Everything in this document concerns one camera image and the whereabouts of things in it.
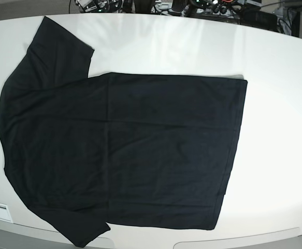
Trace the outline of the black T-shirt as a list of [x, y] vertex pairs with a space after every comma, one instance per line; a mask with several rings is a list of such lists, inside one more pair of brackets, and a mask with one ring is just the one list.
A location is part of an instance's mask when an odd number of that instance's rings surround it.
[[110, 224], [213, 230], [233, 168], [247, 81], [106, 73], [43, 18], [0, 96], [7, 179], [77, 247]]

